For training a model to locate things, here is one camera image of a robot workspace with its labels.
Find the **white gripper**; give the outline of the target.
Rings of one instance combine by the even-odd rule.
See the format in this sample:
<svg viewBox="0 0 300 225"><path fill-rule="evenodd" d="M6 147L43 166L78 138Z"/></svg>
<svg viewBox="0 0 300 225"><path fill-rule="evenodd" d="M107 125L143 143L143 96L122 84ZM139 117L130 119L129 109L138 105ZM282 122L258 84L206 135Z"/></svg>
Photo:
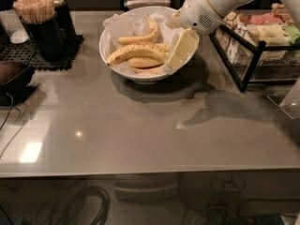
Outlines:
<svg viewBox="0 0 300 225"><path fill-rule="evenodd" d="M180 28L181 24L188 28L174 38L172 49L163 65L165 73L174 74L191 59L199 45L198 34L210 34L219 27L224 17L231 12L231 4L232 0L185 0L181 10L176 10L165 22L170 29Z"/></svg>

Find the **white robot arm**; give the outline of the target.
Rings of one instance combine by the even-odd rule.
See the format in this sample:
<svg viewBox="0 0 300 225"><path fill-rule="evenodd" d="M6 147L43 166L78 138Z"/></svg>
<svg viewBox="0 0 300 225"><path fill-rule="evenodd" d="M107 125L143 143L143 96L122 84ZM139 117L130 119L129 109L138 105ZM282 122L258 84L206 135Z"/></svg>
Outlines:
<svg viewBox="0 0 300 225"><path fill-rule="evenodd" d="M183 28L183 31L174 37L163 70L167 74L174 74L191 59L203 36L221 26L230 12L252 1L254 0L185 0L166 21L169 28ZM279 1L299 26L300 0Z"/></svg>

